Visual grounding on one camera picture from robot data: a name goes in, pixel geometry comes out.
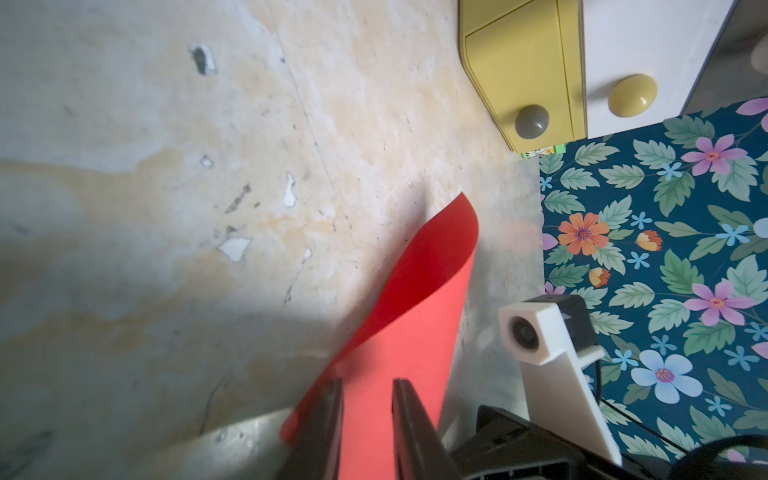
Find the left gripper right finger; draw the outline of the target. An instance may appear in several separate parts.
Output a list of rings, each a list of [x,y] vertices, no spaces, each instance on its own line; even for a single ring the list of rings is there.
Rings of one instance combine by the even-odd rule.
[[[397,479],[462,478],[415,387],[407,379],[393,381],[392,419]]]

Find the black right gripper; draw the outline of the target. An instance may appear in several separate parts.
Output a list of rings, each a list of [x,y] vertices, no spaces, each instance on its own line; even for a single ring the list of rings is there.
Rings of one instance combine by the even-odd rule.
[[[478,408],[476,433],[451,453],[465,479],[666,479],[658,458],[626,455],[620,466],[506,410]]]

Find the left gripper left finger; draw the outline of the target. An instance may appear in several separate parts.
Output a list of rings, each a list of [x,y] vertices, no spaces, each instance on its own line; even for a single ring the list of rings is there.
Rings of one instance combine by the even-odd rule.
[[[343,432],[344,388],[340,378],[329,382],[309,412],[296,443],[277,474],[278,479],[338,478]]]

